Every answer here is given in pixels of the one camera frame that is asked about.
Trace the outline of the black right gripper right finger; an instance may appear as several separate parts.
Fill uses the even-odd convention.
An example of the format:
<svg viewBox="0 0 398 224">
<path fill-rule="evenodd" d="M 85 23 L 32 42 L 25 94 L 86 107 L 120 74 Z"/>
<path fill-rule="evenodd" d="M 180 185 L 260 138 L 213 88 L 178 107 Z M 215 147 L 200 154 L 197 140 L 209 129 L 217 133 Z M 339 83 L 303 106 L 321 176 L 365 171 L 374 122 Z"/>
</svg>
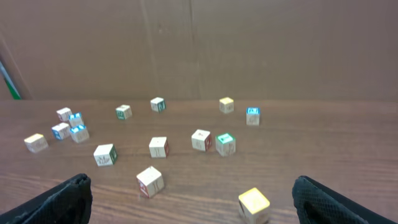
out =
<svg viewBox="0 0 398 224">
<path fill-rule="evenodd" d="M 305 175 L 292 197 L 300 224 L 397 224 Z"/>
</svg>

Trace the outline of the red-sided wooden block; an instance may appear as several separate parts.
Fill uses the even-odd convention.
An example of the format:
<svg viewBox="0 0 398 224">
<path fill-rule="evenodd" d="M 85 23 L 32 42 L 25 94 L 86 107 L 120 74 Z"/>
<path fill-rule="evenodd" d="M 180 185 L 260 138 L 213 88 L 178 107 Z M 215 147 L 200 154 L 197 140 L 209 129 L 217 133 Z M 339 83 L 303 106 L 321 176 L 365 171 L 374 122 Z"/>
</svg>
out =
<svg viewBox="0 0 398 224">
<path fill-rule="evenodd" d="M 147 198 L 152 198 L 165 187 L 161 172 L 153 166 L 137 174 L 136 178 L 140 192 Z"/>
</svg>

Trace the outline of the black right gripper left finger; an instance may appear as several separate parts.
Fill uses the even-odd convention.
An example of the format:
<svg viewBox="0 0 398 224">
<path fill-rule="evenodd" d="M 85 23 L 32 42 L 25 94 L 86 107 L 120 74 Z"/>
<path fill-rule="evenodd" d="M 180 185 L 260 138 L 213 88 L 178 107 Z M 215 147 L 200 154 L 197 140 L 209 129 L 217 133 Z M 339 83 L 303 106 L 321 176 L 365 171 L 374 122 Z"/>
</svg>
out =
<svg viewBox="0 0 398 224">
<path fill-rule="evenodd" d="M 87 224 L 93 196 L 91 179 L 77 174 L 1 215 L 5 224 Z"/>
</svg>

